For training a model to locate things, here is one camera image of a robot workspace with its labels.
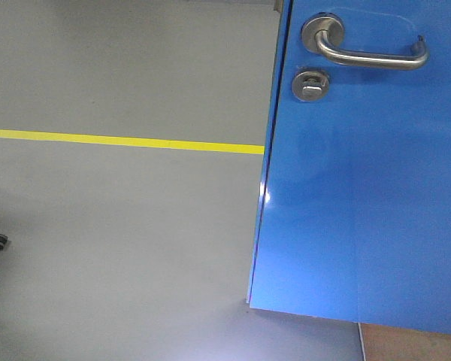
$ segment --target gray floor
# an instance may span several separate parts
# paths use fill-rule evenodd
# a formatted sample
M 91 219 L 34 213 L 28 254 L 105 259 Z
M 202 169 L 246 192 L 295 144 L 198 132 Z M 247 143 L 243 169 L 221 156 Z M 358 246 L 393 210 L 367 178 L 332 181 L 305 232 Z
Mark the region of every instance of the gray floor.
M 0 2 L 0 129 L 263 144 L 278 19 Z M 361 360 L 356 325 L 245 305 L 261 162 L 0 140 L 0 361 Z
M 0 140 L 0 360 L 357 361 L 244 304 L 261 157 Z
M 0 129 L 264 144 L 278 21 L 271 5 L 0 2 Z

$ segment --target door lock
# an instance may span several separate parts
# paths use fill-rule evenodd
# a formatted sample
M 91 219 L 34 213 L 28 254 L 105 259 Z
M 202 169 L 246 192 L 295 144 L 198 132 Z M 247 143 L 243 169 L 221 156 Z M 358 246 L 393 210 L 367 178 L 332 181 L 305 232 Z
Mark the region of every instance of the door lock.
M 292 81 L 292 92 L 303 102 L 313 102 L 329 91 L 329 76 L 323 70 L 306 69 L 297 74 Z

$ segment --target metal lever handle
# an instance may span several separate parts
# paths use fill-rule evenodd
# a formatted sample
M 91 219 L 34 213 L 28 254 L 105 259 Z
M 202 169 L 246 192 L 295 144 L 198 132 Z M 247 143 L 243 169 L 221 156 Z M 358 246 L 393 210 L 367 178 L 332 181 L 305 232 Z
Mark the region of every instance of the metal lever handle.
M 302 42 L 308 50 L 320 53 L 341 65 L 414 70 L 426 64 L 429 57 L 429 51 L 422 36 L 419 36 L 419 40 L 411 47 L 412 56 L 340 49 L 338 45 L 344 38 L 344 25 L 334 14 L 320 13 L 312 17 L 304 24 L 301 35 Z

